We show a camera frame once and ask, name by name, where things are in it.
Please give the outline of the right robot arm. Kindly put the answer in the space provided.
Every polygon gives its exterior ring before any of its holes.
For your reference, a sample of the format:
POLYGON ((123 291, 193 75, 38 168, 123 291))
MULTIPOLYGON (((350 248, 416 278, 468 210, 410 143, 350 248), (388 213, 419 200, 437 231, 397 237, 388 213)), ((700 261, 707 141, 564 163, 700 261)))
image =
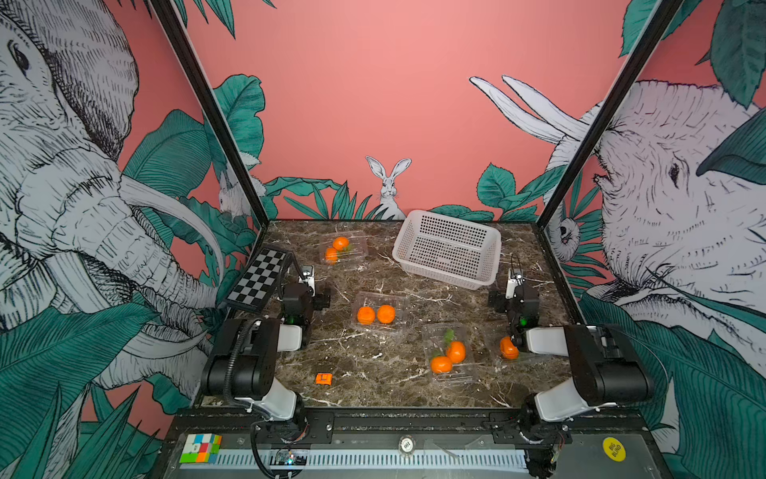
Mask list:
POLYGON ((620 327, 580 323, 542 327, 539 292, 520 275, 512 275, 504 291, 491 289, 488 306, 507 319, 501 355, 526 352, 569 361, 568 379, 525 400, 517 422, 526 437, 538 441, 556 423, 654 396, 654 381, 620 327))

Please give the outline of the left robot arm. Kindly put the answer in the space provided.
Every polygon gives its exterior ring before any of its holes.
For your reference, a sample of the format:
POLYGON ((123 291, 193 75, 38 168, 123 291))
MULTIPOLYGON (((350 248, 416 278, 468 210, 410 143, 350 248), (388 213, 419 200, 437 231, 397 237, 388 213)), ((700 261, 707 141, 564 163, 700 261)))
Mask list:
POLYGON ((227 321, 203 373, 201 395, 223 397, 226 405, 255 413, 294 440, 308 426, 300 395, 276 378, 279 353, 307 348, 315 311, 331 304, 329 287, 317 293, 305 283, 283 290, 279 317, 227 321))

